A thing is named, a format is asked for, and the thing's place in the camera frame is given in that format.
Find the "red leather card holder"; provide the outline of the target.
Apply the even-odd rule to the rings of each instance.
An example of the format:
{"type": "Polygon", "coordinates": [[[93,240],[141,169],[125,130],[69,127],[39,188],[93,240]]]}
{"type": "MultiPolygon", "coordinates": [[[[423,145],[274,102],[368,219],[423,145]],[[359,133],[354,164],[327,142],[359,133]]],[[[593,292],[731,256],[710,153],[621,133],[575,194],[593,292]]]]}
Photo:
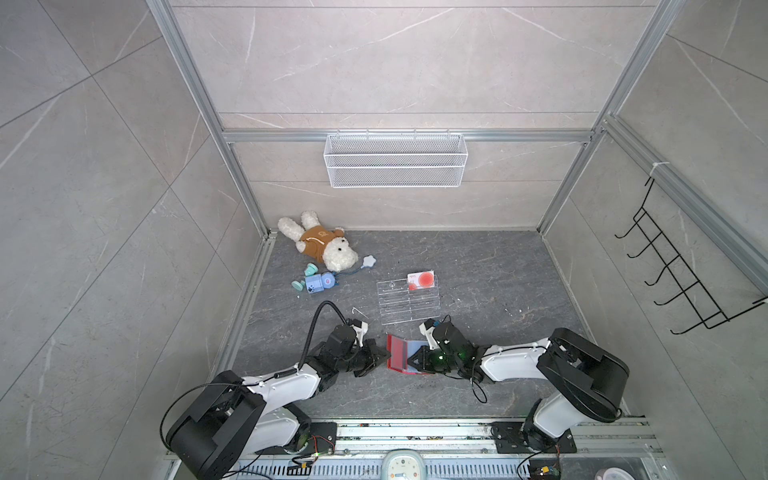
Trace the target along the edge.
{"type": "Polygon", "coordinates": [[[423,346],[427,345],[428,342],[425,340],[405,340],[389,334],[387,338],[387,350],[390,353],[390,357],[387,361],[387,367],[390,370],[403,374],[423,375],[423,372],[420,372],[408,364],[408,359],[416,354],[423,346]]]}

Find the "clear acrylic tiered card stand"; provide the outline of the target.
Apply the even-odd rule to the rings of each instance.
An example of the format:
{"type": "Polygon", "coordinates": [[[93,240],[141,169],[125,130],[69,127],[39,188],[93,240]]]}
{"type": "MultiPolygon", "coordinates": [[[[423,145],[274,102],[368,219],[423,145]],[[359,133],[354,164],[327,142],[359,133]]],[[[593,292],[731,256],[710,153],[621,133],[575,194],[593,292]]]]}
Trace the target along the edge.
{"type": "Polygon", "coordinates": [[[383,325],[423,321],[440,314],[440,292],[436,274],[433,288],[417,291],[408,290],[407,276],[377,283],[379,313],[383,325]]]}

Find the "white card red circle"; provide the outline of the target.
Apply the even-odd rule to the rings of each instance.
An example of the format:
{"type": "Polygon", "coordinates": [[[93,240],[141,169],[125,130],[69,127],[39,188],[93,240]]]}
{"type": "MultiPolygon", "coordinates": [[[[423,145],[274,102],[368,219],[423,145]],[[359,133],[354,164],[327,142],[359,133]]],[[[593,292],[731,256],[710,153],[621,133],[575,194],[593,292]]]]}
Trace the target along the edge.
{"type": "Polygon", "coordinates": [[[409,291],[431,289],[435,286],[435,274],[433,271],[422,271],[410,273],[407,276],[407,287],[409,291]]]}

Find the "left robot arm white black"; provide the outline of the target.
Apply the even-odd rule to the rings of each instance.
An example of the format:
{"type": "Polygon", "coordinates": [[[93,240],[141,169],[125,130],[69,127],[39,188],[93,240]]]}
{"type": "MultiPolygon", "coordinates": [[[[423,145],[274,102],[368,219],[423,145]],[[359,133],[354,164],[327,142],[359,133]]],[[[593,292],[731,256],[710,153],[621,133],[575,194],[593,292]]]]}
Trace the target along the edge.
{"type": "Polygon", "coordinates": [[[192,389],[199,395],[161,435],[164,447],[198,479],[224,478],[243,454],[304,451],[312,420],[298,403],[327,391],[341,373],[360,378],[390,358],[366,333],[367,324],[353,319],[304,348],[287,369],[255,377],[220,372],[192,389]]]}

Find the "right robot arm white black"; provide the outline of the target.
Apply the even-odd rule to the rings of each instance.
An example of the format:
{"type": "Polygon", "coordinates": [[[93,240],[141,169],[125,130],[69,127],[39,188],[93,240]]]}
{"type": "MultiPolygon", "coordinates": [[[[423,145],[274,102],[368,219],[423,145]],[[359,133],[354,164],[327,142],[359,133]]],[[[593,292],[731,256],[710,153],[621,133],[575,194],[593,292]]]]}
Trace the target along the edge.
{"type": "Polygon", "coordinates": [[[476,345],[449,320],[428,319],[420,325],[423,341],[406,341],[403,371],[439,374],[466,380],[475,398],[486,403],[481,383],[538,379],[555,392],[537,400],[520,428],[526,447],[539,451],[556,445],[572,427],[592,420],[613,423],[623,416],[620,407],[630,369],[607,352],[568,328],[557,328],[544,339],[518,345],[476,345]]]}

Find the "teal toy piece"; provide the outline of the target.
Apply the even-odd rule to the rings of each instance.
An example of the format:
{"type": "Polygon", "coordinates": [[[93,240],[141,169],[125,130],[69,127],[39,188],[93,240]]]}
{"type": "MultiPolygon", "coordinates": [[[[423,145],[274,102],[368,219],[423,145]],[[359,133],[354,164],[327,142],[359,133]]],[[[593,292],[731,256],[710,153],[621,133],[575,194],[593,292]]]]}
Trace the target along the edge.
{"type": "Polygon", "coordinates": [[[304,270],[304,278],[301,280],[295,280],[291,283],[292,287],[297,291],[303,291],[307,285],[307,281],[310,277],[313,277],[319,272],[319,268],[314,263],[308,263],[304,270]]]}

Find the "white teddy bear brown shirt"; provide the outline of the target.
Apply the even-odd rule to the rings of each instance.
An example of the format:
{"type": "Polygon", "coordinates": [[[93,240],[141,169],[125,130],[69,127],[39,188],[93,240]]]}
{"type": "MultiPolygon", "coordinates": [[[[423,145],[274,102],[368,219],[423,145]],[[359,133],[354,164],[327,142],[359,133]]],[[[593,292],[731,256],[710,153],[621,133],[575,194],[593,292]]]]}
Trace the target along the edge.
{"type": "Polygon", "coordinates": [[[359,255],[351,248],[342,228],[324,227],[314,211],[304,211],[300,223],[289,217],[282,217],[277,223],[278,230],[291,241],[299,253],[322,263],[333,273],[354,267],[359,255]]]}

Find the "white round device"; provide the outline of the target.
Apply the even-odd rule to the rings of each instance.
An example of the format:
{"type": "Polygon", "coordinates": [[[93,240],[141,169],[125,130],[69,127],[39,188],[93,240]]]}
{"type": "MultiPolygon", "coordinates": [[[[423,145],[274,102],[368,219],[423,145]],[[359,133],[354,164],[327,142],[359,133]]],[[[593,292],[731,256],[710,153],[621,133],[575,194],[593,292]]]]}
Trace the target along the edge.
{"type": "Polygon", "coordinates": [[[382,480],[426,480],[427,466],[423,457],[414,450],[399,449],[388,452],[381,464],[382,480]]]}

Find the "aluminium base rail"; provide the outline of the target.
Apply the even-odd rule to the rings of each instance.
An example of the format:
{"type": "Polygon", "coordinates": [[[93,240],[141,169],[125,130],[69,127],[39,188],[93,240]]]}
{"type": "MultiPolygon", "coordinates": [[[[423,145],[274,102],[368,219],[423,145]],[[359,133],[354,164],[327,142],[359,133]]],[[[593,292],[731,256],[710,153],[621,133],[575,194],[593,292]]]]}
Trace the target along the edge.
{"type": "Polygon", "coordinates": [[[519,419],[326,419],[312,422],[300,453],[243,454],[222,479],[381,479],[384,456],[418,452],[427,479],[672,479],[647,421],[587,422],[535,451],[519,419]]]}

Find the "horizontal aluminium wall rail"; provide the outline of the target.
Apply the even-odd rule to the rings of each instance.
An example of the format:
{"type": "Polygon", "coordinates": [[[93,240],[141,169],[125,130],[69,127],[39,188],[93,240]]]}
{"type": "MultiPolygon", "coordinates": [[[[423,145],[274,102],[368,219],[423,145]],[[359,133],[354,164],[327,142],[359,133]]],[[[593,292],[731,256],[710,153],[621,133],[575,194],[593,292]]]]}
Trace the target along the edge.
{"type": "Polygon", "coordinates": [[[227,143],[255,142],[324,142],[329,136],[353,136],[363,138],[461,135],[467,142],[589,142],[591,129],[488,129],[488,128],[362,128],[362,129],[227,129],[223,138],[227,143]]]}

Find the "right wall aluminium rail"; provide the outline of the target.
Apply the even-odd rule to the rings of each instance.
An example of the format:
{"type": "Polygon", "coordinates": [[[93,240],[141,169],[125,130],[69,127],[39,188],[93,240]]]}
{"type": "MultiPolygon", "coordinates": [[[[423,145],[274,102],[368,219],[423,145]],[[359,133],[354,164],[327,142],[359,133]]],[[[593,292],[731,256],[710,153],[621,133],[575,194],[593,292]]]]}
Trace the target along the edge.
{"type": "Polygon", "coordinates": [[[767,253],[700,189],[625,121],[608,116],[602,126],[624,152],[763,293],[767,291],[767,253]]]}

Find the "left aluminium corner post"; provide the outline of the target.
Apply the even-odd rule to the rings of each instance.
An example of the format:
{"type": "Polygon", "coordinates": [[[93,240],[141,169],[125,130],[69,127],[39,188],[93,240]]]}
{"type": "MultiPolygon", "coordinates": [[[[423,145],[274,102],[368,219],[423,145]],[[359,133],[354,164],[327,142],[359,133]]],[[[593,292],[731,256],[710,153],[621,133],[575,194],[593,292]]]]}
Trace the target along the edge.
{"type": "Polygon", "coordinates": [[[224,127],[184,40],[170,3],[165,0],[148,0],[147,5],[259,235],[264,239],[268,238],[269,227],[242,165],[236,158],[233,148],[224,138],[224,127]]]}

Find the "vertical aluminium corner post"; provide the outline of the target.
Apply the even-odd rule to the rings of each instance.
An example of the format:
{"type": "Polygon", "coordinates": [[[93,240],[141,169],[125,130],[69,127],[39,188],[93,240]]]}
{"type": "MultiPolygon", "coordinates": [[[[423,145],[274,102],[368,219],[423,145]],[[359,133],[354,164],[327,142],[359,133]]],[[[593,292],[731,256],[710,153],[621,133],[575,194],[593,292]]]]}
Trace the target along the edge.
{"type": "Polygon", "coordinates": [[[586,170],[594,152],[603,140],[608,119],[615,117],[619,113],[620,108],[629,97],[633,87],[638,82],[652,56],[661,44],[664,35],[670,29],[684,5],[684,0],[663,0],[658,2],[626,67],[619,76],[604,107],[597,116],[591,129],[589,139],[582,144],[537,226],[537,232],[542,237],[544,237],[553,226],[558,214],[564,207],[565,202],[569,199],[578,180],[586,170]]]}

